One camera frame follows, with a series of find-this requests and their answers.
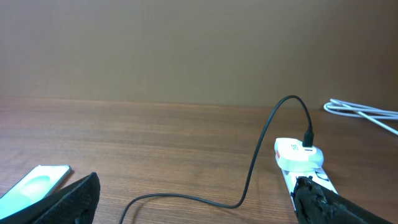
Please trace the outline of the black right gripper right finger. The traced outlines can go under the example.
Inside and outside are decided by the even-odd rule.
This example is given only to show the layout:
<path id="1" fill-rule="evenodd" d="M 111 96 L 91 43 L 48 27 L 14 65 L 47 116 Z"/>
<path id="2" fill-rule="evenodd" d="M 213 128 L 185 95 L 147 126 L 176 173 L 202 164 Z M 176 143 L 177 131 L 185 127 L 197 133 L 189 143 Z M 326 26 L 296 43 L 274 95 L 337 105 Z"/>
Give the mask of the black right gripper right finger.
<path id="1" fill-rule="evenodd" d="M 344 197 L 300 176 L 292 192 L 300 224 L 391 224 Z"/>

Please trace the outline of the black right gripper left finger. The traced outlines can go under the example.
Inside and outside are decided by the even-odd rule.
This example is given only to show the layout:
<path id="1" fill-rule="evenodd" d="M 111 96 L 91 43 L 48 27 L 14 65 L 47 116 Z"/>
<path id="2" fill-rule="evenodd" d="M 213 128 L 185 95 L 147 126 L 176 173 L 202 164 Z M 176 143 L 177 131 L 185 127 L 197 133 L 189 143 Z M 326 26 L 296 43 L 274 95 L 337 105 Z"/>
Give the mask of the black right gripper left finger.
<path id="1" fill-rule="evenodd" d="M 92 224 L 100 199 L 96 172 L 1 220 L 1 224 Z"/>

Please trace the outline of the teal screen Galaxy smartphone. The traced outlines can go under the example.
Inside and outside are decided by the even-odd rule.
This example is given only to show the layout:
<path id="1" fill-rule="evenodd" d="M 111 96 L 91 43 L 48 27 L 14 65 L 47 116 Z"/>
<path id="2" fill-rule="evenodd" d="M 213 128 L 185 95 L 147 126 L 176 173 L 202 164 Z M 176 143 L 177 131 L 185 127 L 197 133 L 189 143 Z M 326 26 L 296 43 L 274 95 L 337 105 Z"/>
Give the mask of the teal screen Galaxy smartphone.
<path id="1" fill-rule="evenodd" d="M 38 165 L 1 197 L 1 219 L 51 194 L 69 175 L 69 165 Z"/>

